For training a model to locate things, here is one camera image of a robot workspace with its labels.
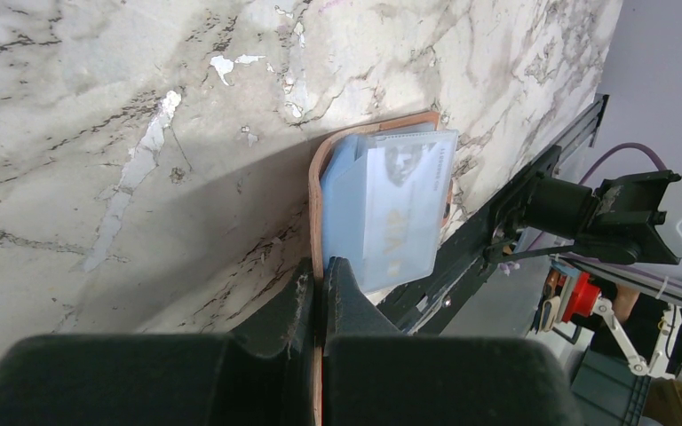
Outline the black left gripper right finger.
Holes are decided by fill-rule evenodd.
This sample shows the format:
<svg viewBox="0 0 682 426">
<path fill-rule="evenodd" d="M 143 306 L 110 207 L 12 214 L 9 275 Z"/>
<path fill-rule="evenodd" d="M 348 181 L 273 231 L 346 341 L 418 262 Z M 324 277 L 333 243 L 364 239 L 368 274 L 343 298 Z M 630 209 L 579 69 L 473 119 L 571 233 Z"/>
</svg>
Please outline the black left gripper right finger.
<svg viewBox="0 0 682 426">
<path fill-rule="evenodd" d="M 406 335 L 365 297 L 348 260 L 323 282 L 325 425 L 579 425 L 559 362 L 523 338 Z"/>
</svg>

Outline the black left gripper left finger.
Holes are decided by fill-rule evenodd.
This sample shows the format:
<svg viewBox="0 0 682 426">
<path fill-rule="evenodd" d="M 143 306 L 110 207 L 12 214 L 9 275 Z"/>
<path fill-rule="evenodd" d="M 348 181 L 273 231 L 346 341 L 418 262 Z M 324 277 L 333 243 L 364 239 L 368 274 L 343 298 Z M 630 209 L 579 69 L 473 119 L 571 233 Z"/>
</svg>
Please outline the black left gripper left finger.
<svg viewBox="0 0 682 426">
<path fill-rule="evenodd" d="M 36 335 L 0 360 L 0 425 L 312 425 L 313 273 L 218 334 Z"/>
</svg>

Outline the tan leather card holder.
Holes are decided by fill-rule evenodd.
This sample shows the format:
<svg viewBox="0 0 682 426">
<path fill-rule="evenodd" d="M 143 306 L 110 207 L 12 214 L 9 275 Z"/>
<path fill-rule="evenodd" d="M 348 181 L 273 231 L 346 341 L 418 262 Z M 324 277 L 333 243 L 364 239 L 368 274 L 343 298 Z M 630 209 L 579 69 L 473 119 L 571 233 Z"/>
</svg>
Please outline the tan leather card holder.
<svg viewBox="0 0 682 426">
<path fill-rule="evenodd" d="M 308 175 L 310 250 L 318 320 L 312 372 L 313 418 L 319 425 L 323 425 L 321 376 L 326 324 L 322 311 L 323 282 L 330 260 L 334 257 L 348 260 L 359 289 L 368 300 L 372 293 L 403 285 L 369 291 L 362 283 L 367 193 L 365 140 L 373 135 L 443 130 L 439 122 L 439 114 L 431 111 L 341 130 L 321 143 L 311 161 Z M 452 181 L 442 227 L 448 221 L 451 197 Z"/>
</svg>

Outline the white card with portrait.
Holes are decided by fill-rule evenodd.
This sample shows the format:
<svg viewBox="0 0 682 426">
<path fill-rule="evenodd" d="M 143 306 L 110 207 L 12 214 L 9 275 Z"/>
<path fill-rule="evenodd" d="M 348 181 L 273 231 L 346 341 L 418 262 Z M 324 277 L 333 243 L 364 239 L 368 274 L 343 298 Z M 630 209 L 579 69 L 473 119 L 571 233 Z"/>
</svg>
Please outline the white card with portrait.
<svg viewBox="0 0 682 426">
<path fill-rule="evenodd" d="M 362 283 L 369 291 L 432 273 L 457 141 L 456 130 L 366 138 Z"/>
</svg>

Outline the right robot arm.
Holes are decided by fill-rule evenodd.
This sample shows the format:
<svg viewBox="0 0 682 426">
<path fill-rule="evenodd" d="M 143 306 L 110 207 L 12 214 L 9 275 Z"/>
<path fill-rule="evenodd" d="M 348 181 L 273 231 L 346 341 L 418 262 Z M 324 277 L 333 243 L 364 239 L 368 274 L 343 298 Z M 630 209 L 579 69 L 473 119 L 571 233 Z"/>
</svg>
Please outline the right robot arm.
<svg viewBox="0 0 682 426">
<path fill-rule="evenodd" d="M 638 173 L 606 179 L 597 189 L 540 177 L 518 223 L 567 240 L 560 253 L 608 264 L 679 264 L 682 175 Z"/>
</svg>

